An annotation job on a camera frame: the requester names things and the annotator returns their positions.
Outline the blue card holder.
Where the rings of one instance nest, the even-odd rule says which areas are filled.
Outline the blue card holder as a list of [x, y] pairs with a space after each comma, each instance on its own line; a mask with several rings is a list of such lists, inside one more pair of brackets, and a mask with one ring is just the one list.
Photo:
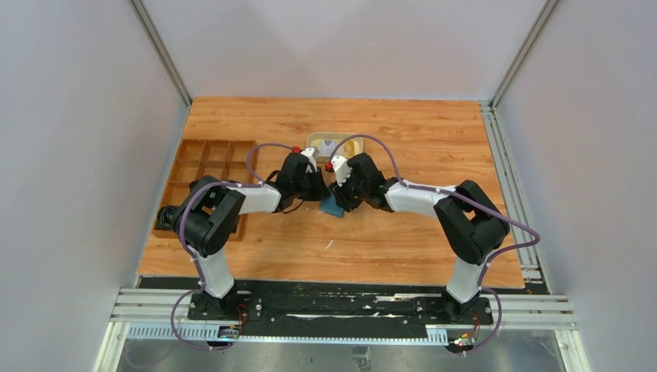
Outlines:
[[320, 202], [319, 211], [337, 218], [342, 218], [345, 214], [345, 210], [337, 204], [333, 194]]

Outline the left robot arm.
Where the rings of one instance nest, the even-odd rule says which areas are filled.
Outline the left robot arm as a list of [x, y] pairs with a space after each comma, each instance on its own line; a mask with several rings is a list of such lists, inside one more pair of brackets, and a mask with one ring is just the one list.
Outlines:
[[210, 298], [207, 308], [219, 320], [227, 320], [237, 310], [237, 299], [229, 294], [234, 277], [224, 246], [243, 215], [251, 213], [289, 213], [295, 201], [320, 202], [329, 191], [317, 165], [318, 149], [293, 149], [280, 170], [257, 184], [220, 181], [206, 175], [170, 218], [170, 227], [190, 254], [201, 290]]

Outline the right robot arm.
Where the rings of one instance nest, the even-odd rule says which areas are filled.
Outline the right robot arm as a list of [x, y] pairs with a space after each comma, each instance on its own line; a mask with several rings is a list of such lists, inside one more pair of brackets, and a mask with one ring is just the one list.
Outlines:
[[442, 312], [452, 323], [466, 321], [481, 294], [480, 276], [487, 259], [510, 232], [509, 223], [483, 189], [471, 180], [439, 188], [385, 177], [366, 153], [349, 159], [334, 156], [325, 163], [325, 169], [335, 177], [328, 189], [347, 212], [367, 203], [385, 212], [424, 215], [439, 222], [456, 255], [452, 276], [443, 291]]

